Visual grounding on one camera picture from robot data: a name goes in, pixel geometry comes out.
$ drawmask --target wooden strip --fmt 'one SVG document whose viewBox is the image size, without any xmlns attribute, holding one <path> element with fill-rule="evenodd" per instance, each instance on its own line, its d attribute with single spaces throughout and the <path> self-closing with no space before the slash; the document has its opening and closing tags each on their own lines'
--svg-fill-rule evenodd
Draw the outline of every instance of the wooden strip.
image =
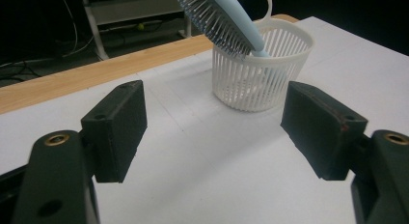
<svg viewBox="0 0 409 224">
<path fill-rule="evenodd" d="M 285 14 L 273 17 L 296 21 Z M 0 88 L 0 114 L 35 105 L 209 50 L 204 35 Z"/>
</svg>

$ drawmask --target table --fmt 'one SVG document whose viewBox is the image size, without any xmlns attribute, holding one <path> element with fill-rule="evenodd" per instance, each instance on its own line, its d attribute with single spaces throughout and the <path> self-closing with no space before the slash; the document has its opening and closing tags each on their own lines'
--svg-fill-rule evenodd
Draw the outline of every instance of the table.
<svg viewBox="0 0 409 224">
<path fill-rule="evenodd" d="M 297 81 L 366 117 L 367 135 L 409 133 L 409 57 L 315 17 L 297 25 L 316 41 Z M 102 223 L 354 223 L 353 174 L 319 180 L 280 127 L 282 108 L 220 102 L 210 48 L 200 36 L 0 89 L 1 173 L 26 163 L 46 133 L 79 130 L 115 86 L 142 79 L 148 129 L 124 183 L 95 185 Z"/>
</svg>

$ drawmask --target basket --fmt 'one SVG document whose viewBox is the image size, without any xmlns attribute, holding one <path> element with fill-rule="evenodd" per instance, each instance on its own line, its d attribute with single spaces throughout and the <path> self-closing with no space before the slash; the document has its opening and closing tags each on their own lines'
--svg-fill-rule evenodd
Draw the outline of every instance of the basket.
<svg viewBox="0 0 409 224">
<path fill-rule="evenodd" d="M 288 81 L 294 80 L 314 47 L 314 39 L 300 27 L 267 15 L 255 24 L 269 58 L 232 57 L 216 45 L 212 55 L 212 91 L 227 106 L 250 112 L 283 103 Z"/>
</svg>

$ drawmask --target dark background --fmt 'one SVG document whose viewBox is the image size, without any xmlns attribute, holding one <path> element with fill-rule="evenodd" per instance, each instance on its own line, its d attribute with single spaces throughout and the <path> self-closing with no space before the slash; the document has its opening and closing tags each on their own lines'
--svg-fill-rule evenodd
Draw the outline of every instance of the dark background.
<svg viewBox="0 0 409 224">
<path fill-rule="evenodd" d="M 28 56 L 58 57 L 73 42 L 91 36 L 82 0 L 0 0 L 0 60 Z M 240 0 L 252 19 L 264 16 L 265 0 Z M 315 16 L 348 32 L 409 55 L 409 10 L 404 0 L 273 0 L 273 14 L 303 19 Z"/>
</svg>

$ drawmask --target white plastic basket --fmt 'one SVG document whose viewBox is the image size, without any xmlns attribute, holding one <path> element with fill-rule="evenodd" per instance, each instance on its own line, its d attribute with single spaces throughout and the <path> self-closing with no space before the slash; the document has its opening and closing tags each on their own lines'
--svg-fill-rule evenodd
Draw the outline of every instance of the white plastic basket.
<svg viewBox="0 0 409 224">
<path fill-rule="evenodd" d="M 255 24 L 269 58 L 232 57 L 213 46 L 212 90 L 226 105 L 243 111 L 263 111 L 283 103 L 288 81 L 294 80 L 314 47 L 314 39 L 293 23 L 267 15 Z"/>
</svg>

